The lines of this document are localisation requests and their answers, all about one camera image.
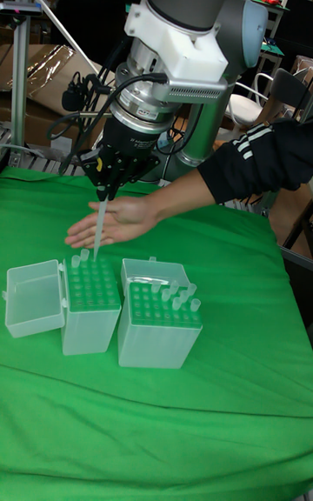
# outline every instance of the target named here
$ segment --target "white plastic lid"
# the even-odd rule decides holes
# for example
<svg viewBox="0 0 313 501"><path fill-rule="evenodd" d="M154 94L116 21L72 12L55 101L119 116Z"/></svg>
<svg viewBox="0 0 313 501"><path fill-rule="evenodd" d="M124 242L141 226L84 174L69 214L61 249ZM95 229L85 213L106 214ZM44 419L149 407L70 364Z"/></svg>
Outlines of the white plastic lid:
<svg viewBox="0 0 313 501"><path fill-rule="evenodd" d="M64 300L56 259L9 269L3 298L5 324L12 337L26 337L64 326Z"/></svg>

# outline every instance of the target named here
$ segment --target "chair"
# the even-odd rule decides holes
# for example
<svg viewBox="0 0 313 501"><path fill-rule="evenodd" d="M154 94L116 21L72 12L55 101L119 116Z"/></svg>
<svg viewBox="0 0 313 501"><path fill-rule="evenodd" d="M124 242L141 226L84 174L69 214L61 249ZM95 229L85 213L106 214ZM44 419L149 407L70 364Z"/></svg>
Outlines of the chair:
<svg viewBox="0 0 313 501"><path fill-rule="evenodd" d="M242 127L249 128L255 124L272 120L280 113L284 104L296 109L304 109L310 98L310 93L304 83L299 80L299 77L303 77L303 70L300 71L301 75L299 73L292 75L283 68L279 68L274 77L260 72L256 74L251 88L243 83L236 82L235 85L255 95L256 101L233 93L230 96L225 116L231 118L235 129L238 130ZM270 80L270 93L268 97L258 90L258 80L260 77ZM260 98L265 102L264 106L261 105Z"/></svg>

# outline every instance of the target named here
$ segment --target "table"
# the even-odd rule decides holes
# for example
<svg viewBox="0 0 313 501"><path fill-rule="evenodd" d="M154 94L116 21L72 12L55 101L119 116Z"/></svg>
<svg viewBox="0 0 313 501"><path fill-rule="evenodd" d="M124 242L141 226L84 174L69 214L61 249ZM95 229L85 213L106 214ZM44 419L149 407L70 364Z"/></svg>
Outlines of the table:
<svg viewBox="0 0 313 501"><path fill-rule="evenodd" d="M152 189L137 184L125 193ZM85 177L0 175L0 285L69 253L96 194ZM14 339L0 304L1 501L290 501L312 486L313 354L269 222L221 206L106 247L183 263L203 331L179 371L62 354L60 331Z"/></svg>

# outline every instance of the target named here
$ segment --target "human hand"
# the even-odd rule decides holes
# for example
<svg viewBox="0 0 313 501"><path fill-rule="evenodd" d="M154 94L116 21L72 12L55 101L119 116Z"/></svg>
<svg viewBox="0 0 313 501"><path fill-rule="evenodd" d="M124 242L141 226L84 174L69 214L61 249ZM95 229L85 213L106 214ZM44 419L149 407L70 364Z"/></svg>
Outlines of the human hand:
<svg viewBox="0 0 313 501"><path fill-rule="evenodd" d="M95 210L68 229L65 243L72 248L93 248L99 203L89 203ZM157 217L147 197L118 197L107 204L101 245L125 242L140 237L157 224Z"/></svg>

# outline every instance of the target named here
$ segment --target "cardboard box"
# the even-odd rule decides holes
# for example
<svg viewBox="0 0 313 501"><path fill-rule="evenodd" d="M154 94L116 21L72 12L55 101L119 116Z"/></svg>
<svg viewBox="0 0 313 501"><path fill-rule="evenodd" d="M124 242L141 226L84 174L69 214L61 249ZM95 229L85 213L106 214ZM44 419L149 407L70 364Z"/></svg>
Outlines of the cardboard box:
<svg viewBox="0 0 313 501"><path fill-rule="evenodd" d="M0 66L0 91L9 91L12 88L13 49L3 60ZM0 59L4 56L7 45L0 47ZM86 77L92 72L86 61L75 51L64 45L30 45L27 97L48 107L59 115L69 114L62 107L62 95L75 72L79 71L81 77ZM101 109L106 96L99 98L97 108Z"/></svg>
<svg viewBox="0 0 313 501"><path fill-rule="evenodd" d="M69 153L78 136L78 127L73 125L66 134L51 142L47 138L47 131L52 123L59 118L53 110L47 109L31 99L26 102L25 116L25 142L27 144L43 145L59 149ZM11 120L11 94L7 92L0 93L0 120L9 122ZM96 141L103 129L103 122L98 123L96 128L90 133L83 144L82 149L89 149ZM56 134L65 128L65 124L60 124L56 128Z"/></svg>

